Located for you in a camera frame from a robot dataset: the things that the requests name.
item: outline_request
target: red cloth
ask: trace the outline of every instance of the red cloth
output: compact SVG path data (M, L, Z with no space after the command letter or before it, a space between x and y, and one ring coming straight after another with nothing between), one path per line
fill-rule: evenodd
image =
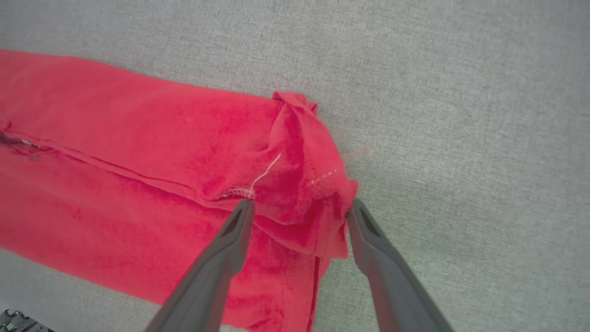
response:
M257 215L223 323L311 329L319 279L348 255L357 189L315 103L73 57L0 51L0 63L2 247L161 304L236 207L227 192L280 154L252 188Z

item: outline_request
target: metal object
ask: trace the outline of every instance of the metal object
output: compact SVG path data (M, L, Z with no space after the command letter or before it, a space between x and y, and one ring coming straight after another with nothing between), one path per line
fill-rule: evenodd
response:
M146 332L217 332L231 278L244 266L254 203L243 200L182 278Z
M352 205L348 226L356 265L371 285L379 329L452 332L408 264L360 200Z
M53 332L20 311L8 309L0 313L0 332Z
M231 278L244 266L254 203L242 201L195 261L147 332L219 331ZM367 276L381 331L452 332L399 252L365 205L347 217L355 262Z

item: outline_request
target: red towel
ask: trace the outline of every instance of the red towel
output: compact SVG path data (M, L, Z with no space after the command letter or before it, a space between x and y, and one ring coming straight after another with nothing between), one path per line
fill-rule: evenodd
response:
M0 63L3 248L161 304L239 199L253 197L223 323L311 329L319 279L348 255L357 189L315 103L74 57L0 51Z

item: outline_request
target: white thread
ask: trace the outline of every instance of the white thread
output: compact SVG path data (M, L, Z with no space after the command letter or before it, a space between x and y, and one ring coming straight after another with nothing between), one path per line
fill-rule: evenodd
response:
M226 192L224 192L223 194L217 196L215 198L215 201L217 200L222 200L222 199L231 199L234 198L232 196L238 196L238 197L242 197L242 198L254 198L256 192L254 191L254 184L260 180L261 178L263 178L265 175L268 174L268 172L270 171L270 168L274 165L275 162L277 162L277 160L281 157L281 154L278 154L277 158L275 158L275 160L268 166L268 168L266 169L266 172L264 172L262 175L260 175L259 177L257 177L253 182L252 185L250 186L250 189L247 188L234 188L231 190L228 190Z
M256 180L254 180L254 182L252 182L252 185L250 186L250 191L253 191L254 189L254 184L256 183L256 181L260 180L263 176L268 174L268 171L270 171L270 168L274 165L275 162L277 162L277 160L281 158L281 154L278 154L277 158L275 158L275 160L273 162L270 163L270 165L268 166L268 168L266 169L266 172L264 172L263 175L259 176L256 178Z

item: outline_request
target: gray table surface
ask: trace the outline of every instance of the gray table surface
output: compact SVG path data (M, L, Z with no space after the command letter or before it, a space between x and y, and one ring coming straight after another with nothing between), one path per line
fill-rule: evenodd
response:
M590 330L589 17L581 0L4 0L0 48L305 93L343 155L372 148L347 172L457 331L577 332ZM139 331L157 309L6 251L0 271L0 301L60 332ZM316 331L377 329L351 259L333 261L318 303Z

